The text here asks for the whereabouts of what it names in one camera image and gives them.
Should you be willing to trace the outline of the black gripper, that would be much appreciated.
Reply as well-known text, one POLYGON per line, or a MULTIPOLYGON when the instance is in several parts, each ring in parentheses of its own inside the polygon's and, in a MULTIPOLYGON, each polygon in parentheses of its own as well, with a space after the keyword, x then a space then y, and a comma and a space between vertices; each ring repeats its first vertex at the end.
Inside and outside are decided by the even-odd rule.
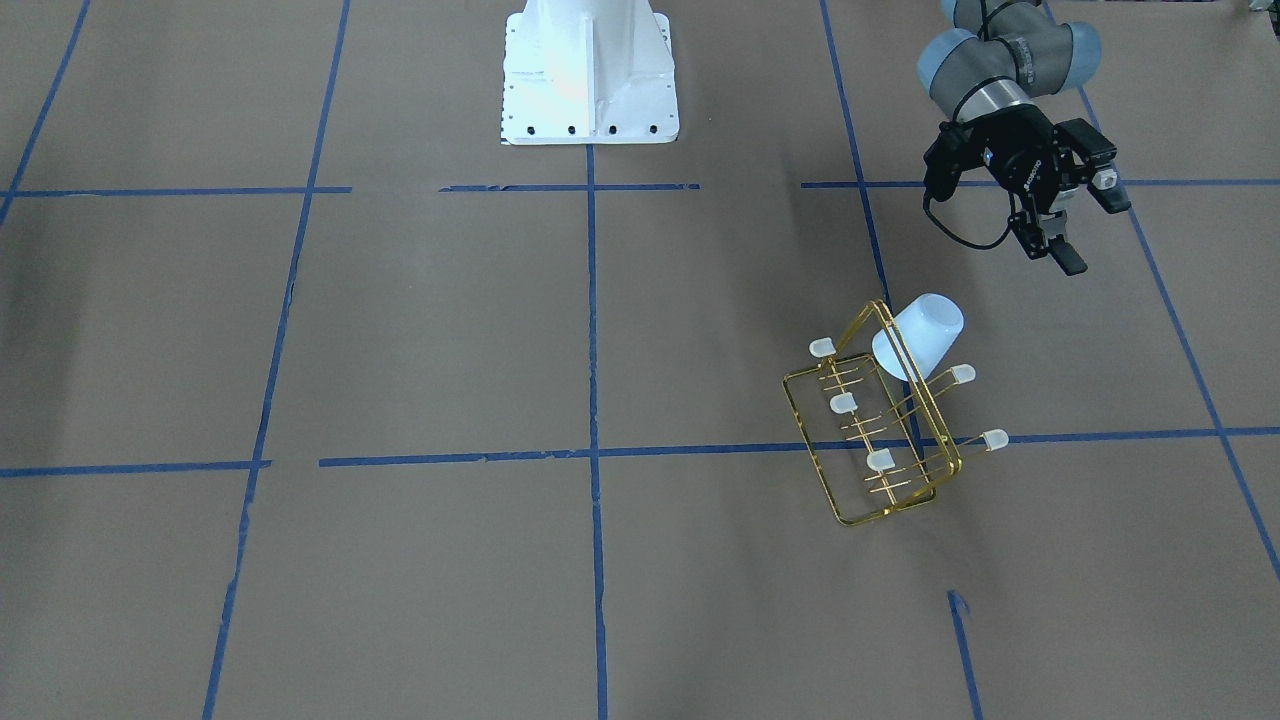
POLYGON ((945 120, 925 150, 922 208, 933 213, 959 190, 961 177, 984 168, 1007 195, 1004 232, 1012 233, 1028 259, 1047 254, 1066 277, 1088 270, 1068 238, 1068 209, 1085 183, 1085 120, 1053 123, 1034 104, 1016 105, 970 122, 945 120))

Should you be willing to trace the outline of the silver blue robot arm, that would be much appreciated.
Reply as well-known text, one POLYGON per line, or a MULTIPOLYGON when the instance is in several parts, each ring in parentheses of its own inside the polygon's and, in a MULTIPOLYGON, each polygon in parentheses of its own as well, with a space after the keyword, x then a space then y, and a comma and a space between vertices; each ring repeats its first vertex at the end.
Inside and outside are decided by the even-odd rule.
POLYGON ((916 60, 916 78, 945 117, 924 155, 924 211, 983 168, 1007 195, 1004 237, 1030 259, 1082 274, 1068 208, 1087 190, 1106 211, 1128 209, 1117 150, 1082 118, 1052 122, 1037 99, 1082 87, 1098 69, 1100 36, 1085 23, 1051 20, 1037 1, 945 1, 942 12, 950 28, 916 60))

